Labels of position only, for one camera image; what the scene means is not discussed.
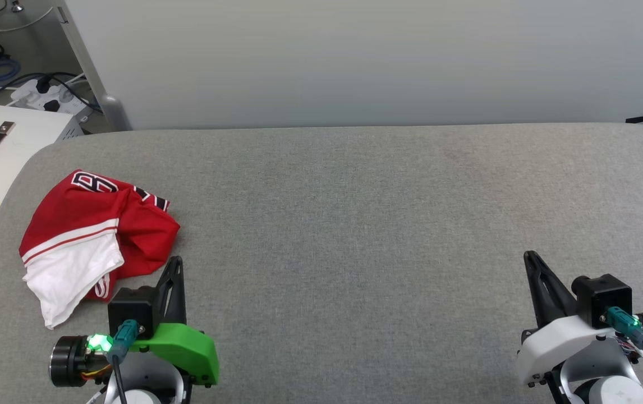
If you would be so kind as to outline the red and white jersey shirt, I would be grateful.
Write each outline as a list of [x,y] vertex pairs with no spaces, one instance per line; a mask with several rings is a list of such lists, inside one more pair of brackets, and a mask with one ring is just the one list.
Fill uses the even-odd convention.
[[141,187],[81,169],[52,187],[19,246],[44,326],[63,324],[82,301],[111,302],[119,279],[164,266],[180,230],[169,206]]

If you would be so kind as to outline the grey fabric sofa cushion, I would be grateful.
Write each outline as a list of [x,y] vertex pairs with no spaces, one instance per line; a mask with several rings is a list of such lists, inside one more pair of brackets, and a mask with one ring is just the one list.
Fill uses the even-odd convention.
[[0,404],[84,404],[55,388],[64,335],[108,330],[83,302],[48,330],[18,248],[75,169],[170,200],[191,327],[221,381],[193,402],[553,404],[519,384],[535,326],[522,256],[568,286],[614,274],[643,311],[643,126],[125,131],[32,156],[0,210]]

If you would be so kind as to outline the white power strip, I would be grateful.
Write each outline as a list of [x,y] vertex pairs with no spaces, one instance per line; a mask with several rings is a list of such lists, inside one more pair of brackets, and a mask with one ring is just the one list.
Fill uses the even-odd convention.
[[67,113],[75,116],[78,123],[89,120],[91,107],[73,95],[62,84],[55,85],[52,79],[28,80],[19,85],[10,95],[8,107],[29,108],[43,112]]

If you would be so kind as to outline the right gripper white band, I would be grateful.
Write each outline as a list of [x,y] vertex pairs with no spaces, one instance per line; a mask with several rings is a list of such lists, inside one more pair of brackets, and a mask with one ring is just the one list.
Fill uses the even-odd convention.
[[529,332],[517,353],[517,379],[530,388],[640,388],[633,363],[616,332],[593,328],[576,315],[576,299],[534,250],[523,255],[539,329]]

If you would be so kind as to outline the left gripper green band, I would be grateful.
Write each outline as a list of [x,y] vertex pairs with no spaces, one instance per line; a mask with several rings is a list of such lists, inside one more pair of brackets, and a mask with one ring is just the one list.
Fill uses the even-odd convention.
[[[121,362],[126,389],[211,388],[218,383],[219,360],[212,338],[186,325],[183,259],[171,256],[157,282],[157,330],[150,339],[135,340]],[[108,361],[114,335],[60,337],[52,348],[49,377],[57,388],[95,383],[117,389]]]

